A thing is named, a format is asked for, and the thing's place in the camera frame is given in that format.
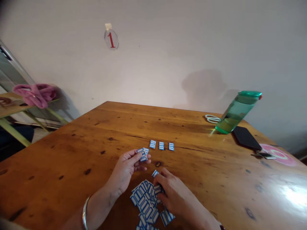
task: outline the pile of cards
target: pile of cards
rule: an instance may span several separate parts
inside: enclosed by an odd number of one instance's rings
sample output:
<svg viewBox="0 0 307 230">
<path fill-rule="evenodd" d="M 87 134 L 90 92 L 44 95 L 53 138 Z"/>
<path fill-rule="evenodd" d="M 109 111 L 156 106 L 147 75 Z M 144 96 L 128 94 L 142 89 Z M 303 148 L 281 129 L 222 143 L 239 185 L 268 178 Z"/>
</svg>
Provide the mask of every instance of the pile of cards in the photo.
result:
<svg viewBox="0 0 307 230">
<path fill-rule="evenodd" d="M 159 149 L 164 150 L 164 142 L 159 142 Z"/>
<path fill-rule="evenodd" d="M 158 171 L 155 170 L 153 172 L 153 177 L 157 174 Z M 165 193 L 160 185 L 153 186 L 153 184 L 148 180 L 141 182 L 132 190 L 130 199 L 134 206 L 137 206 L 140 211 L 140 221 L 136 230 L 158 230 L 151 224 L 155 224 L 159 217 L 159 211 L 156 207 L 157 204 L 161 203 L 161 201 L 157 199 L 157 194 L 161 192 Z M 175 218 L 166 207 L 165 210 L 160 213 L 160 216 L 165 227 Z"/>
<path fill-rule="evenodd" d="M 141 148 L 137 150 L 138 153 L 142 153 L 142 157 L 140 159 L 140 162 L 147 161 L 147 154 L 149 153 L 149 149 Z"/>
<path fill-rule="evenodd" d="M 174 143 L 169 143 L 169 150 L 174 151 Z"/>
<path fill-rule="evenodd" d="M 149 147 L 154 149 L 156 147 L 156 141 L 151 140 Z"/>
</svg>

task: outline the pink cloth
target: pink cloth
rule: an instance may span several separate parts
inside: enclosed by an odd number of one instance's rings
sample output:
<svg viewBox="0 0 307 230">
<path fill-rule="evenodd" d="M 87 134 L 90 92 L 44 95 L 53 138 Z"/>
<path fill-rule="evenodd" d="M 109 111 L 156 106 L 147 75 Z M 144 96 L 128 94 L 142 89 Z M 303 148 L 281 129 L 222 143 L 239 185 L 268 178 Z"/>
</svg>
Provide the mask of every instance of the pink cloth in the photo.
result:
<svg viewBox="0 0 307 230">
<path fill-rule="evenodd" d="M 47 102 L 56 97 L 54 87 L 48 84 L 16 85 L 13 92 L 22 96 L 26 104 L 36 105 L 40 109 L 47 108 Z"/>
</svg>

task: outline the number 1 sign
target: number 1 sign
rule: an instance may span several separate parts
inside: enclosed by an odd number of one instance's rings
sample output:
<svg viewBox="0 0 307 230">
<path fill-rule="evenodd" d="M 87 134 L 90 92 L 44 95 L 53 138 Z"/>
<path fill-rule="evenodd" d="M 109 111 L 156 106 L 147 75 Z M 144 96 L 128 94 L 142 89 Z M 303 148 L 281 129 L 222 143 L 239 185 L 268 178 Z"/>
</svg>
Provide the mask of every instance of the number 1 sign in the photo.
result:
<svg viewBox="0 0 307 230">
<path fill-rule="evenodd" d="M 105 42 L 110 50 L 116 50 L 118 48 L 118 37 L 112 29 L 105 31 Z"/>
</svg>

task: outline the smartphone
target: smartphone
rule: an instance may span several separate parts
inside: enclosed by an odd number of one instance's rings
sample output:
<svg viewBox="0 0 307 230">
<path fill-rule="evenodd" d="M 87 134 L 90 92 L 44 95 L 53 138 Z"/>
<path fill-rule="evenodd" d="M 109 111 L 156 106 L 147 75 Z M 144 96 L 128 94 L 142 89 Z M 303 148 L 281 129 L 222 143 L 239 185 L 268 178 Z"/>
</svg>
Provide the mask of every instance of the smartphone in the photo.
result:
<svg viewBox="0 0 307 230">
<path fill-rule="evenodd" d="M 252 150 L 262 150 L 262 147 L 253 137 L 253 135 L 248 131 L 247 128 L 237 126 L 233 131 L 232 134 L 237 141 L 238 145 L 246 147 Z"/>
</svg>

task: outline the person's left hand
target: person's left hand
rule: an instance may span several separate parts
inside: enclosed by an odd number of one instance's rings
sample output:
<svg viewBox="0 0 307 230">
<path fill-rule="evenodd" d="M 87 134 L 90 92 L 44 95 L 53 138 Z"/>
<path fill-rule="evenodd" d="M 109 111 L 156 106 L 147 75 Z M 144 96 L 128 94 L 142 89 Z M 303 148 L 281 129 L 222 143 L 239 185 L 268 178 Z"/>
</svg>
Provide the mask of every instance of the person's left hand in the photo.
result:
<svg viewBox="0 0 307 230">
<path fill-rule="evenodd" d="M 139 162 L 142 154 L 137 153 L 137 150 L 131 150 L 124 153 L 119 157 L 117 164 L 107 182 L 107 185 L 118 192 L 119 195 L 123 194 L 128 188 L 131 176 L 136 171 L 146 171 L 147 168 L 144 164 L 150 164 L 150 154 L 147 154 L 147 161 Z"/>
</svg>

